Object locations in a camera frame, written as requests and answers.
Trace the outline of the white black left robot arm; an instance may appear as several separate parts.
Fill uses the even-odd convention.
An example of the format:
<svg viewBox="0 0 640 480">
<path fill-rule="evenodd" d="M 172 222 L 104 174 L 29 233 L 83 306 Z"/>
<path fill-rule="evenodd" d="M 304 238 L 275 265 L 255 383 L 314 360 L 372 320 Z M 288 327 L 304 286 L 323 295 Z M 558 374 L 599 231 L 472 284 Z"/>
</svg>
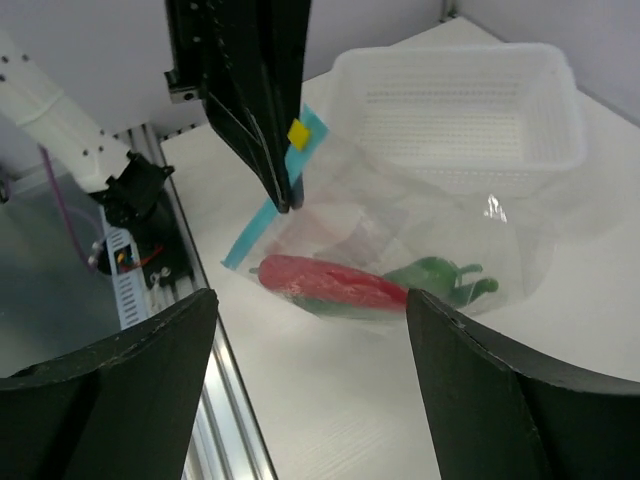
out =
<svg viewBox="0 0 640 480">
<path fill-rule="evenodd" d="M 169 1 L 176 102 L 198 100 L 211 128 L 249 167 L 275 210 L 302 205 L 285 162 L 299 117 L 311 5 L 307 1 Z M 156 212 L 171 169 L 103 129 L 8 34 L 1 37 L 1 112 L 47 149 L 120 228 Z"/>
</svg>

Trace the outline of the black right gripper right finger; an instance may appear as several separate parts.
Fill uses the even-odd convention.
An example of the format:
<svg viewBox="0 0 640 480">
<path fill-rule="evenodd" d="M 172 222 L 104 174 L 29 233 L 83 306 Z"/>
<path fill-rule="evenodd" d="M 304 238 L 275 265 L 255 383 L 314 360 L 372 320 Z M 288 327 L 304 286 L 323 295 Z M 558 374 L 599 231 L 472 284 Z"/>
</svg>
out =
<svg viewBox="0 0 640 480">
<path fill-rule="evenodd" d="M 442 478 L 638 478 L 638 383 L 536 351 L 422 290 L 406 318 Z"/>
</svg>

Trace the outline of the clear zip top bag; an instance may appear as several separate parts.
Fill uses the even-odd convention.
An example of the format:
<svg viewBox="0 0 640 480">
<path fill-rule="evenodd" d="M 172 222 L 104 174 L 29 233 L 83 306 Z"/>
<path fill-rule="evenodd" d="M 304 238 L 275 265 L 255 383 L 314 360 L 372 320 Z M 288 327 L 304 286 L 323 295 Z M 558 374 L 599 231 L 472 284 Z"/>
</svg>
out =
<svg viewBox="0 0 640 480">
<path fill-rule="evenodd" d="M 544 279 L 556 246 L 551 223 L 516 201 L 490 193 L 451 195 L 367 154 L 304 108 L 290 130 L 285 162 L 299 176 L 303 205 L 288 214 L 263 205 L 224 259 L 249 273 L 268 255 L 303 256 L 383 275 L 424 257 L 483 272 L 499 289 L 467 307 L 482 314 L 529 297 Z"/>
</svg>

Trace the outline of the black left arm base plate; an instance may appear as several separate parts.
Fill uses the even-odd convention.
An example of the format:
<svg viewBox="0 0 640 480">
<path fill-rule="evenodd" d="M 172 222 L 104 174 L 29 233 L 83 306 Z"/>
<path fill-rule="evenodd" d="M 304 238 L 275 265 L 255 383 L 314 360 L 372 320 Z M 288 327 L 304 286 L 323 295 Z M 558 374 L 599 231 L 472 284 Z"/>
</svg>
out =
<svg viewBox="0 0 640 480">
<path fill-rule="evenodd" d="M 97 256 L 97 269 L 100 273 L 111 275 L 110 261 L 116 264 L 116 273 L 141 273 L 145 286 L 151 289 L 155 280 L 160 287 L 167 287 L 178 280 L 190 277 L 193 268 L 170 197 L 163 190 L 155 208 L 144 219 L 137 218 L 132 210 L 125 210 L 115 202 L 102 206 L 108 224 L 124 229 L 135 244 L 137 253 L 131 246 L 116 248 L 112 254 L 103 250 Z"/>
</svg>

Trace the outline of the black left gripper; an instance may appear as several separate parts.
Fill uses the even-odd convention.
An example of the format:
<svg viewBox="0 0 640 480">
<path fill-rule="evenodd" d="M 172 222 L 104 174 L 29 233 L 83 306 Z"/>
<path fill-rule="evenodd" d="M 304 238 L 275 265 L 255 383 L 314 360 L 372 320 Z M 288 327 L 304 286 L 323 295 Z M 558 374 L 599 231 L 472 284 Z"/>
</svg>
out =
<svg viewBox="0 0 640 480">
<path fill-rule="evenodd" d="M 166 0 L 172 103 L 204 97 L 210 123 L 258 176 L 276 210 L 301 204 L 284 164 L 301 108 L 309 1 Z"/>
</svg>

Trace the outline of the green fake chili pepper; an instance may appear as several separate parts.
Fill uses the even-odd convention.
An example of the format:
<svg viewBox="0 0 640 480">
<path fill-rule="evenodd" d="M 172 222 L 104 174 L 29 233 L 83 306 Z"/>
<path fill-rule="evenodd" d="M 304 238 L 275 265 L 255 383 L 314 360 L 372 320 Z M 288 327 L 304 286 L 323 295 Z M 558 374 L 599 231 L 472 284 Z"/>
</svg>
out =
<svg viewBox="0 0 640 480">
<path fill-rule="evenodd" d="M 449 306 L 460 309 L 469 306 L 486 294 L 498 291 L 499 282 L 492 277 L 483 277 L 479 280 L 463 283 L 466 275 L 482 272 L 483 267 L 480 264 L 468 264 L 460 267 L 450 260 L 431 256 L 392 270 L 384 274 L 383 278 L 402 287 L 425 290 Z M 351 318 L 365 321 L 388 320 L 399 317 L 405 312 L 404 306 L 401 306 L 397 311 L 385 311 L 311 298 L 295 298 L 294 304 L 320 317 Z"/>
</svg>

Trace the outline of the red fake chili pepper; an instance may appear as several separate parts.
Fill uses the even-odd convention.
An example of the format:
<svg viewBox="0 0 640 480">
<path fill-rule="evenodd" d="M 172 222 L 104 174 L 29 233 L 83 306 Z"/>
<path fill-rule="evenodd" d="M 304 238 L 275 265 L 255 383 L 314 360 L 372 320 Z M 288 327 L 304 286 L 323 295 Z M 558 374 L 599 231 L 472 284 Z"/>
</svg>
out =
<svg viewBox="0 0 640 480">
<path fill-rule="evenodd" d="M 407 288 L 380 276 L 303 256 L 268 255 L 249 273 L 290 301 L 395 312 L 408 296 Z"/>
</svg>

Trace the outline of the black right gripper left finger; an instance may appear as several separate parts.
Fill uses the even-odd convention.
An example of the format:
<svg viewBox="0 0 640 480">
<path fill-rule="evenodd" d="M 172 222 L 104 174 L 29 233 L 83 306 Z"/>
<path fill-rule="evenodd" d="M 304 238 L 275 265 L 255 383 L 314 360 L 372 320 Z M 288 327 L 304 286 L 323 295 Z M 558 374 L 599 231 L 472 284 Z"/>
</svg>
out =
<svg viewBox="0 0 640 480">
<path fill-rule="evenodd" d="M 181 478 L 214 328 L 180 311 L 2 379 L 2 478 Z"/>
</svg>

